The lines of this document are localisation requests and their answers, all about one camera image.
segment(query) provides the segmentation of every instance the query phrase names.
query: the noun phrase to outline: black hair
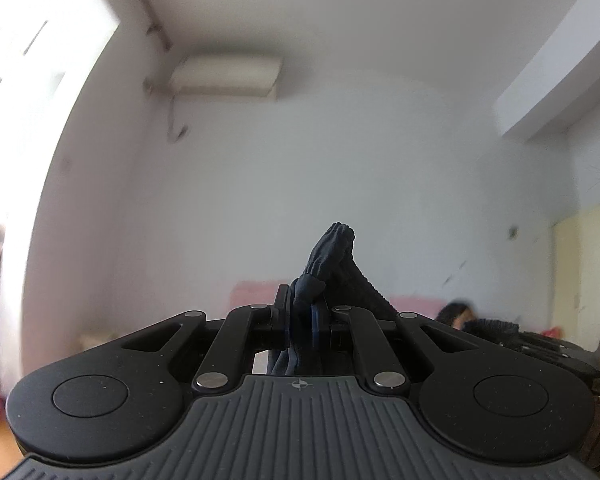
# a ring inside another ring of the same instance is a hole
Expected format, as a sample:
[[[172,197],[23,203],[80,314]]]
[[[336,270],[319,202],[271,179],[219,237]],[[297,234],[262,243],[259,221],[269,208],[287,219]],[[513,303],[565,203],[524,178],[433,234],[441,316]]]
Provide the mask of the black hair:
[[[462,316],[467,309],[472,310],[472,305],[469,302],[460,300],[452,301],[451,303],[442,307],[436,316],[436,321],[452,326],[454,321],[459,316]]]

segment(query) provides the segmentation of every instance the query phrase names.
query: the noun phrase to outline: metal rivet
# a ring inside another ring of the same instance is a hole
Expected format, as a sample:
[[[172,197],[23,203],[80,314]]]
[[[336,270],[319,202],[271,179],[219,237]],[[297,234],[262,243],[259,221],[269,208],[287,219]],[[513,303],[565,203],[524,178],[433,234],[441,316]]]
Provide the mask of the metal rivet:
[[[404,384],[404,375],[398,372],[380,372],[374,375],[374,382],[383,388],[395,388]]]
[[[200,374],[196,379],[198,386],[209,389],[221,388],[228,382],[229,378],[220,372],[207,372],[205,374]]]

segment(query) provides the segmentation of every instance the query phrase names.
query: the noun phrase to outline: pipe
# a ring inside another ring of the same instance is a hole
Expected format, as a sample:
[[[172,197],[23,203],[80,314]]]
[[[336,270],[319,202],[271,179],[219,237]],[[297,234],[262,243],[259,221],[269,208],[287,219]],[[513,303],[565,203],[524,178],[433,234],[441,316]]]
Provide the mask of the pipe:
[[[171,38],[167,34],[167,31],[164,30],[164,25],[162,24],[162,21],[160,20],[158,13],[155,12],[155,9],[154,9],[153,4],[151,3],[151,0],[140,0],[140,3],[144,7],[144,12],[146,12],[147,16],[151,20],[151,25],[149,25],[149,28],[146,31],[147,35],[153,34],[153,33],[157,34],[164,51],[165,52],[170,51],[171,47],[173,46],[173,42],[171,41]]]

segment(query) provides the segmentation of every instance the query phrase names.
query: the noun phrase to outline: ribbed gray surface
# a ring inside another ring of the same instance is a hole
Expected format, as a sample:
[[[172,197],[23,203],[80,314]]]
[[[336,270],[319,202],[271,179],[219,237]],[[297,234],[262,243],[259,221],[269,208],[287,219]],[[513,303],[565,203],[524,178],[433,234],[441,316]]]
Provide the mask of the ribbed gray surface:
[[[500,467],[431,438],[400,399],[372,396],[353,377],[248,376],[233,393],[196,400],[151,451],[117,465],[65,469],[24,460],[13,480],[576,480],[596,475],[573,458]]]

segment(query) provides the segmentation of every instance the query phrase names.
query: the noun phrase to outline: ceiling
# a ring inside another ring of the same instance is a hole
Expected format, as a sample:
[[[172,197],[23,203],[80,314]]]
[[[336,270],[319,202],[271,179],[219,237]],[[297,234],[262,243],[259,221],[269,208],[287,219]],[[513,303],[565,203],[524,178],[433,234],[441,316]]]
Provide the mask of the ceiling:
[[[153,0],[177,43],[501,91],[576,0]]]

